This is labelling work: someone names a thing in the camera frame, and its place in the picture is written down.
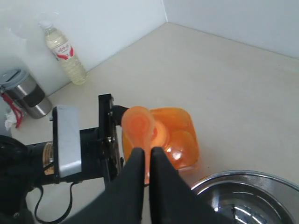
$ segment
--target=metal bowl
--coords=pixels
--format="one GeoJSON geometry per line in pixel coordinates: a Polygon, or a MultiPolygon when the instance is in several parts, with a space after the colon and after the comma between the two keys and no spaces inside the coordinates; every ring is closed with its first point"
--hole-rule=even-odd
{"type": "Polygon", "coordinates": [[[235,224],[299,223],[299,187],[277,176],[226,171],[199,181],[192,190],[235,224]]]}

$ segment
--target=orange plastic container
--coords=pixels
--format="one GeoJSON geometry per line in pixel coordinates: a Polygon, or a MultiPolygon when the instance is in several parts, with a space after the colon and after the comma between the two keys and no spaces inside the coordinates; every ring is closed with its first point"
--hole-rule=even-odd
{"type": "Polygon", "coordinates": [[[150,152],[162,147],[177,170],[192,169],[199,160],[199,144],[191,116],[179,108],[128,109],[122,118],[125,160],[134,147],[145,151],[145,183],[150,181],[150,152]]]}

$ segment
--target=countertop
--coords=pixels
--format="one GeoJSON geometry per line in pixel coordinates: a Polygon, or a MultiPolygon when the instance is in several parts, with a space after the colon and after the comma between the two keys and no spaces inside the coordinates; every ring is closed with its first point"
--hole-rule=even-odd
{"type": "MultiPolygon", "coordinates": [[[[299,184],[298,72],[297,59],[167,23],[91,70],[84,85],[69,84],[50,100],[76,106],[81,129],[97,126],[100,94],[112,93],[114,104],[126,107],[184,108],[202,160],[188,183],[223,170],[252,169],[299,184]]],[[[26,118],[13,137],[24,144],[52,140],[49,117],[26,118]]],[[[41,218],[65,212],[68,186],[46,186],[41,218]]],[[[74,186],[72,214],[103,190],[102,179],[74,186]]],[[[28,195],[29,208],[38,197],[37,190],[28,195]]],[[[148,205],[143,222],[149,223],[148,205]]]]}

